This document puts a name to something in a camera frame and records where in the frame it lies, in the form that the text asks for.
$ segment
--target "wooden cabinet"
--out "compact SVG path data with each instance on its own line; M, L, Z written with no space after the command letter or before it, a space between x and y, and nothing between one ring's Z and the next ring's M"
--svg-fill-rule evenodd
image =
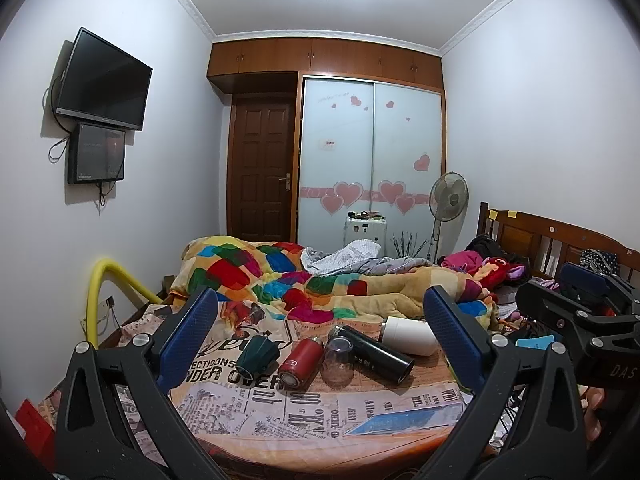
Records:
M240 41L240 72L268 72L274 70L276 38Z
M266 38L215 43L207 76L222 89L223 86L229 88L233 74L251 78L251 74L264 72L306 70L382 77L399 83L443 88L442 60L437 56L396 46L331 38Z
M242 41L214 43L211 48L207 76L238 73L242 43Z
M382 47L382 77L443 88L442 60L395 46Z
M311 69L311 38L278 38L271 70L288 72Z
M444 88L442 59L421 52L414 52L414 81L421 85Z
M382 77L415 83L414 51L396 46L383 45Z
M313 40L311 70L381 76L381 49L377 43L317 38Z

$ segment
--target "black thermos bottle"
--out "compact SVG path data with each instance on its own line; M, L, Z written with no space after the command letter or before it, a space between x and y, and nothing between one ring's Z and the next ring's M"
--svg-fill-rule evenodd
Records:
M387 348L348 325L336 325L329 331L329 339L338 336L351 341L353 354L359 362L396 384L404 381L414 367L414 359Z

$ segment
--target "colorful quilt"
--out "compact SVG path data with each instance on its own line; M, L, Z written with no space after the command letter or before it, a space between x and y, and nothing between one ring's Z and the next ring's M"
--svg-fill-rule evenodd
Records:
M171 292L186 299L205 284L217 292L220 301L260 303L274 319L380 322L387 316L423 316L426 289L441 285L457 302L483 300L484 310L475 312L485 328L495 320L496 307L489 292L468 274L442 267L415 267L405 274L385 276L313 276L300 264L302 249L291 242L199 238L185 248Z

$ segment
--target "sticky note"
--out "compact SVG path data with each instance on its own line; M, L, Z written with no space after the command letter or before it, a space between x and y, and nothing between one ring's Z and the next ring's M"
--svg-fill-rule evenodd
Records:
M545 335L543 337L535 337L533 339L518 339L516 346L524 348L537 348L538 350L546 350L555 338L552 335Z

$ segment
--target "clear glass jar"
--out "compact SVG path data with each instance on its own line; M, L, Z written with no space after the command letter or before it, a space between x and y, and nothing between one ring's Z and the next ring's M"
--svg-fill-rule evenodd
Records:
M320 368L322 380L332 388L342 388L353 379L353 344L345 337L334 337L324 348Z

